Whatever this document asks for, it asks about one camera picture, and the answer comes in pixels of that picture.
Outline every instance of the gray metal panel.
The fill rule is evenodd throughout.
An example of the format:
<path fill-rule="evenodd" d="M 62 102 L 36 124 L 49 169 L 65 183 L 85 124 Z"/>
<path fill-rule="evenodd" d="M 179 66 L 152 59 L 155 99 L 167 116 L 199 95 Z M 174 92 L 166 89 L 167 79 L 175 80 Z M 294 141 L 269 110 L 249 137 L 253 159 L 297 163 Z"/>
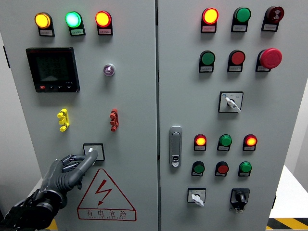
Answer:
<path fill-rule="evenodd" d="M 114 35 L 97 35 L 95 14 L 108 11 Z M 65 14 L 81 14 L 86 36 L 70 37 Z M 38 36 L 34 16 L 51 15 L 55 37 Z M 154 1 L 1 1 L 0 30 L 44 175 L 56 158 L 82 154 L 83 143 L 104 143 L 105 162 L 97 163 L 83 179 L 81 191 L 68 193 L 68 206 L 57 216 L 60 230 L 158 229 L 156 56 Z M 36 93 L 26 57 L 29 47 L 67 47 L 75 51 L 80 93 Z M 112 63 L 116 72 L 103 75 Z M 70 127 L 59 131 L 57 113 L 67 108 Z M 110 131 L 109 114 L 118 109 L 119 129 Z M 137 221 L 79 220 L 77 206 L 98 168 L 116 182 L 137 210 Z M 110 193 L 110 200 L 116 198 Z"/>
<path fill-rule="evenodd" d="M 268 7 L 282 6 L 285 15 L 278 32 L 261 32 Z M 231 33 L 232 16 L 240 6 L 252 16 L 246 33 Z M 219 11 L 217 32 L 200 34 L 204 9 Z M 296 115 L 307 80 L 307 10 L 304 0 L 181 0 L 158 1 L 160 161 L 162 231 L 264 230 L 288 150 Z M 282 51 L 282 63 L 269 73 L 256 73 L 259 52 L 270 47 Z M 246 54 L 243 72 L 227 73 L 233 50 Z M 198 73 L 200 53 L 216 56 L 213 73 Z M 243 91 L 242 113 L 219 114 L 220 91 Z M 169 129 L 183 128 L 182 164 L 169 165 Z M 207 137 L 205 152 L 193 151 L 195 135 Z M 258 138 L 257 150 L 243 152 L 247 134 Z M 218 139 L 230 134 L 229 152 L 216 150 Z M 192 177 L 195 161 L 203 161 L 203 177 Z M 227 177 L 215 177 L 216 163 L 226 161 Z M 252 164 L 251 176 L 239 178 L 242 161 Z M 187 188 L 206 187 L 205 207 L 187 203 Z M 232 188 L 249 188 L 243 214 L 231 207 Z"/>

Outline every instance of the yellow indicator light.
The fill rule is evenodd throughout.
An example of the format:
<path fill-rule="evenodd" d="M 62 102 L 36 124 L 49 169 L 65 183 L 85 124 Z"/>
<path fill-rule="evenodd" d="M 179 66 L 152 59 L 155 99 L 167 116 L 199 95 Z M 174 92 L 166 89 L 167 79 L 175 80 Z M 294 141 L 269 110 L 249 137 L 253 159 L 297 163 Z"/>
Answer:
<path fill-rule="evenodd" d="M 203 146 L 203 145 L 205 145 L 205 143 L 206 143 L 206 140 L 203 137 L 200 137 L 196 140 L 196 144 L 199 145 L 199 146 Z"/>
<path fill-rule="evenodd" d="M 51 18 L 47 13 L 42 12 L 35 15 L 34 21 L 39 28 L 46 29 L 50 26 Z"/>
<path fill-rule="evenodd" d="M 257 140 L 256 140 L 256 138 L 251 137 L 251 138 L 248 138 L 246 140 L 246 143 L 247 143 L 248 146 L 254 146 L 257 143 Z"/>
<path fill-rule="evenodd" d="M 218 20 L 218 10 L 215 8 L 207 8 L 203 13 L 203 21 L 206 24 L 214 24 Z"/>
<path fill-rule="evenodd" d="M 100 11 L 95 16 L 96 24 L 100 27 L 107 27 L 111 23 L 111 16 L 107 11 Z"/>

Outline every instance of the yellow black floor stripe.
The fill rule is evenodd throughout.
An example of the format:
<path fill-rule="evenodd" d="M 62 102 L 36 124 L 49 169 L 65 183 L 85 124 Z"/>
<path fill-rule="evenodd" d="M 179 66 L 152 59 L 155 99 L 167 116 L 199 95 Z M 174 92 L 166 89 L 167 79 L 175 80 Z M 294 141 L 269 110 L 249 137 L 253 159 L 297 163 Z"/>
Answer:
<path fill-rule="evenodd" d="M 308 226 L 308 218 L 294 218 L 294 219 Z"/>
<path fill-rule="evenodd" d="M 308 230 L 308 218 L 270 218 L 267 230 Z"/>
<path fill-rule="evenodd" d="M 269 218 L 268 226 L 270 228 L 272 228 L 273 230 L 291 230 L 290 227 L 282 224 L 281 222 L 279 222 L 275 218 Z"/>

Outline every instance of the green indicator light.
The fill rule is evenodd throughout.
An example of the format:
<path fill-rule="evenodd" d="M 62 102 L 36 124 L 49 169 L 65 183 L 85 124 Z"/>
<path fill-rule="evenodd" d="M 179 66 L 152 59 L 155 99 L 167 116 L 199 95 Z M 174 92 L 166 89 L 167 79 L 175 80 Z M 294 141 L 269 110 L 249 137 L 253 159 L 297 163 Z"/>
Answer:
<path fill-rule="evenodd" d="M 65 20 L 66 20 L 66 23 L 69 27 L 75 28 L 75 27 L 80 26 L 80 24 L 81 24 L 81 17 L 75 11 L 67 13 L 66 16 L 65 16 Z"/>
<path fill-rule="evenodd" d="M 222 146 L 227 147 L 232 144 L 232 138 L 229 135 L 222 135 L 219 139 L 219 142 Z"/>
<path fill-rule="evenodd" d="M 195 171 L 196 173 L 203 173 L 204 170 L 205 170 L 205 168 L 204 168 L 204 166 L 202 166 L 202 165 L 197 165 L 197 166 L 194 167 L 194 171 Z"/>
<path fill-rule="evenodd" d="M 240 8 L 236 12 L 236 20 L 240 23 L 247 22 L 250 19 L 251 12 L 248 8 Z"/>
<path fill-rule="evenodd" d="M 211 65 L 215 61 L 215 56 L 211 52 L 204 53 L 202 56 L 202 62 L 205 65 Z"/>
<path fill-rule="evenodd" d="M 240 164 L 240 170 L 242 172 L 246 172 L 247 173 L 247 172 L 250 172 L 251 169 L 252 169 L 252 166 L 251 166 L 251 164 L 248 161 L 242 162 Z"/>

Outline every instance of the digital meter display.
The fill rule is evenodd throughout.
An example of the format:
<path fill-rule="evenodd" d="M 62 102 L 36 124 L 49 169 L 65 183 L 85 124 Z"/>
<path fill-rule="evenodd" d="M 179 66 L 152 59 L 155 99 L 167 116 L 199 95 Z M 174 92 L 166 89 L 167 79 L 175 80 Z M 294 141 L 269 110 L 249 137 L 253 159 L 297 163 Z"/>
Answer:
<path fill-rule="evenodd" d="M 66 60 L 60 57 L 36 57 L 41 81 L 68 81 Z"/>
<path fill-rule="evenodd" d="M 78 92 L 79 80 L 72 47 L 28 48 L 36 92 Z"/>

